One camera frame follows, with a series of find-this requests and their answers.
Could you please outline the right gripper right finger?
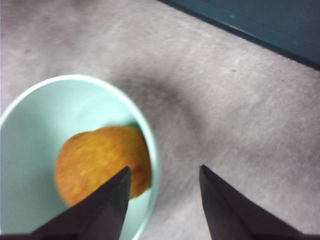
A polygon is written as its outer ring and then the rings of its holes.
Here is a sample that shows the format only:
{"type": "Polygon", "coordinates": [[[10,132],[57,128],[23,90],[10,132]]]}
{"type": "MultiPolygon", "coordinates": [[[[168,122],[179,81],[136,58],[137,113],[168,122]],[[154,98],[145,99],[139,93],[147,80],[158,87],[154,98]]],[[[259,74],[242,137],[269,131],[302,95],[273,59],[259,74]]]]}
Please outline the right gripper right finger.
{"type": "Polygon", "coordinates": [[[202,207],[213,240],[318,240],[255,204],[220,176],[199,168],[202,207]]]}

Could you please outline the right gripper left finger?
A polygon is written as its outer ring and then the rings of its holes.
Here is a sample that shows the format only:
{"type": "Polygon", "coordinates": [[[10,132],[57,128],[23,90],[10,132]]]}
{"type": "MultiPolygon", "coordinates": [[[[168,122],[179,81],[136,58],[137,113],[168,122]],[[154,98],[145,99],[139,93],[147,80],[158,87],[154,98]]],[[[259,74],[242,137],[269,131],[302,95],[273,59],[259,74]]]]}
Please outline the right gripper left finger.
{"type": "Polygon", "coordinates": [[[128,209],[128,166],[87,198],[30,233],[2,234],[2,240],[118,240],[128,209]]]}

